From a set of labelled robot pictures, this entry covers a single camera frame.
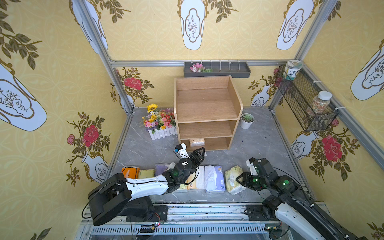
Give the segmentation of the peach tissue pack bottom shelf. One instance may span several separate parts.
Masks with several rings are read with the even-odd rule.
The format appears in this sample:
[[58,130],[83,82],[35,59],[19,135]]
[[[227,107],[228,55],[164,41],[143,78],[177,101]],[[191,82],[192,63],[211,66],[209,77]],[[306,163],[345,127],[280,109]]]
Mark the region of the peach tissue pack bottom shelf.
[[190,139],[190,146],[191,147],[200,147],[205,145],[205,139],[204,138],[197,138],[197,139]]

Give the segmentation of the white purple tissue pack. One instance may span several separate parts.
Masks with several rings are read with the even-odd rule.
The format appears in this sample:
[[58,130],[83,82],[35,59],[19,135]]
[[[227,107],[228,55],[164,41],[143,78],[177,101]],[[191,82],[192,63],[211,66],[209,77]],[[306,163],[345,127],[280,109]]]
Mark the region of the white purple tissue pack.
[[221,166],[205,166],[204,186],[208,194],[223,194],[226,190]]

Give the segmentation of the yellow tissue pack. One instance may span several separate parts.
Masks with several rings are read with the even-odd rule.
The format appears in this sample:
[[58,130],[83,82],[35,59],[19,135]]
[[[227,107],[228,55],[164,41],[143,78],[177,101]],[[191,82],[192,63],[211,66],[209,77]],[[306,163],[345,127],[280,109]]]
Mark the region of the yellow tissue pack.
[[177,190],[174,191],[174,193],[186,193],[188,191],[188,186],[185,184],[181,184]]

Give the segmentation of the yellow floral pack bottom shelf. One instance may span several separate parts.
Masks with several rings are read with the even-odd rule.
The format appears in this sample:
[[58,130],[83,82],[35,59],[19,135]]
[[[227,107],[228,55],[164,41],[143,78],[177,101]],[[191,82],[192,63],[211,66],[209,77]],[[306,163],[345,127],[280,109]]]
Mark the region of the yellow floral pack bottom shelf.
[[236,181],[236,178],[239,177],[242,173],[243,169],[239,165],[225,171],[226,189],[230,194],[236,195],[246,189]]

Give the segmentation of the green-yellow tissue pack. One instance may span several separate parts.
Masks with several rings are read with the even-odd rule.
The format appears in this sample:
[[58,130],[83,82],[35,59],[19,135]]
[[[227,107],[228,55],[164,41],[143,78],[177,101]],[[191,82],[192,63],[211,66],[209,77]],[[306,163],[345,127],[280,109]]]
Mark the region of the green-yellow tissue pack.
[[155,177],[155,169],[140,169],[137,179],[148,179]]

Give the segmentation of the orange tissue pack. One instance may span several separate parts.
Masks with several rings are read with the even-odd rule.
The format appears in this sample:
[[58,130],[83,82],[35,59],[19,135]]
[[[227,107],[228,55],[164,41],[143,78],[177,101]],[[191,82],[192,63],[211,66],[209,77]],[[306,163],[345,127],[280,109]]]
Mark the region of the orange tissue pack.
[[125,178],[138,179],[140,168],[138,167],[123,167],[122,173]]

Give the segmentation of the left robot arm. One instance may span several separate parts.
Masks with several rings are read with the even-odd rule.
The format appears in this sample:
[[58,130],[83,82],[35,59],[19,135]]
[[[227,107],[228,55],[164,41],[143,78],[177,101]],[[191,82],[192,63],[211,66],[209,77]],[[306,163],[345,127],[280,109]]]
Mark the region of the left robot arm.
[[148,179],[125,178],[118,173],[88,194],[91,218],[94,226],[101,226],[120,215],[124,207],[131,201],[151,195],[172,193],[184,185],[189,176],[198,170],[205,159],[204,147],[183,154],[184,149],[175,149],[179,162],[162,174]]

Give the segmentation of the wooden three-tier shelf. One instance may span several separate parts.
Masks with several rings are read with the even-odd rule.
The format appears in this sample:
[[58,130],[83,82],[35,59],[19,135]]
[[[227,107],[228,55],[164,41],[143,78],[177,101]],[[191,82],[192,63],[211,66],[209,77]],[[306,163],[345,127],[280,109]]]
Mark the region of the wooden three-tier shelf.
[[176,78],[174,114],[179,143],[187,151],[193,139],[203,139],[206,151],[228,150],[234,139],[243,103],[231,76]]

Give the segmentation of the small cactus white pot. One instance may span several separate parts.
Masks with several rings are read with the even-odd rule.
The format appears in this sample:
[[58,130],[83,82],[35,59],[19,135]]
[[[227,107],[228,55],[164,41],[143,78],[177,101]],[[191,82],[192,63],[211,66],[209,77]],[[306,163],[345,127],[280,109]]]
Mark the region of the small cactus white pot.
[[252,125],[254,121],[255,121],[255,118],[253,115],[249,113],[244,113],[241,115],[240,126],[242,129],[246,130]]

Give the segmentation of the pink flower on rack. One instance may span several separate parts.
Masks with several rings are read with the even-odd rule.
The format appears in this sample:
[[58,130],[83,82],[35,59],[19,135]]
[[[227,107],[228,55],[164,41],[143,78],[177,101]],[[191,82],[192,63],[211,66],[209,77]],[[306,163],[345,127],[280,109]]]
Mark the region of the pink flower on rack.
[[213,72],[213,70],[211,68],[205,68],[200,63],[192,64],[192,66],[190,67],[190,70],[193,73],[212,73]]

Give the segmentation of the clear jar white lid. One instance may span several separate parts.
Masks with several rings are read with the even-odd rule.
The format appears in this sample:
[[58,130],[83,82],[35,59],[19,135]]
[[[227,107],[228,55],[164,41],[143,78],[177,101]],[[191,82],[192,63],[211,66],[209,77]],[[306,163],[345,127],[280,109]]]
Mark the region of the clear jar white lid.
[[330,104],[332,94],[327,91],[320,91],[312,100],[312,103],[307,107],[306,113],[309,116],[322,114],[326,107]]

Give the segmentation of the printed lidded jar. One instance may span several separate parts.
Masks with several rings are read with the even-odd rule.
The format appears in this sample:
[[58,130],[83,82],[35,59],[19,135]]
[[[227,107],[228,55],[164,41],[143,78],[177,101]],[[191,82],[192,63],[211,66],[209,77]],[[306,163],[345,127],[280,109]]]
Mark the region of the printed lidded jar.
[[303,62],[299,60],[289,60],[286,63],[282,76],[286,80],[294,80],[303,67]]

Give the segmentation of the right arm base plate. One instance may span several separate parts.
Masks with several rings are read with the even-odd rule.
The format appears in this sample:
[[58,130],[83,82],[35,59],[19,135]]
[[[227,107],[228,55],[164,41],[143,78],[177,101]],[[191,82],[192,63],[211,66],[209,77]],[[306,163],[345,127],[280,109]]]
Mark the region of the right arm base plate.
[[247,205],[244,214],[249,221],[277,221],[275,210],[265,205]]

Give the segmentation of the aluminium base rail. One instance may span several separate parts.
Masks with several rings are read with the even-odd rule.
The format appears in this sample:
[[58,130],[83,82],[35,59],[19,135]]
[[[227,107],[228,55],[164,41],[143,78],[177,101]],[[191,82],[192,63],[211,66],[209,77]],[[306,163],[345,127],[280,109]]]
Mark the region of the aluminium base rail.
[[155,204],[144,221],[120,216],[95,227],[86,211],[76,240],[323,240],[295,210],[283,206],[277,220],[251,212],[255,203]]

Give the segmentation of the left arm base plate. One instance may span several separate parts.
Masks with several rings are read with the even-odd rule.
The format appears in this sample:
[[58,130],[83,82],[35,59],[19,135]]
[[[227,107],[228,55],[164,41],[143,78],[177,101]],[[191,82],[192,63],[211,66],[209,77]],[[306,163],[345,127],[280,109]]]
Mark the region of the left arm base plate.
[[168,206],[158,205],[149,210],[137,210],[134,215],[127,216],[126,222],[166,222],[168,217]]

